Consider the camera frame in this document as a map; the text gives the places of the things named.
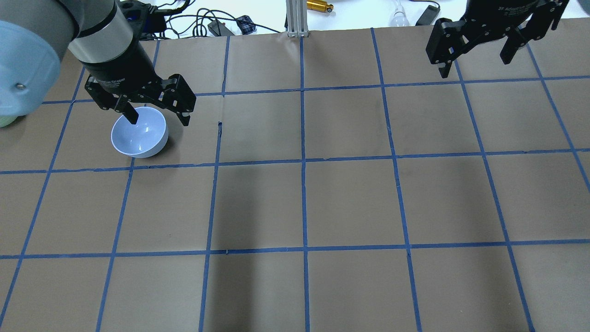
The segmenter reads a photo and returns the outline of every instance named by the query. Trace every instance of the plastic bottle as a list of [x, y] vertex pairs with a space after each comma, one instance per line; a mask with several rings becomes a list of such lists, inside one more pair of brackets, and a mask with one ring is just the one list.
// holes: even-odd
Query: plastic bottle
[[394, 16], [391, 19], [392, 27], [407, 27], [409, 26], [408, 18], [405, 15], [404, 6], [402, 6], [400, 0], [394, 1]]

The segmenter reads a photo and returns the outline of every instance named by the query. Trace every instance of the light blue bowl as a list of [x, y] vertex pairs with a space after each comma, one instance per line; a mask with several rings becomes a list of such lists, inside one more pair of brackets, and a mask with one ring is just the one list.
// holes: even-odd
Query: light blue bowl
[[135, 158], [151, 157], [166, 145], [168, 125], [155, 108], [138, 107], [137, 124], [132, 125], [122, 115], [113, 125], [111, 143], [117, 151]]

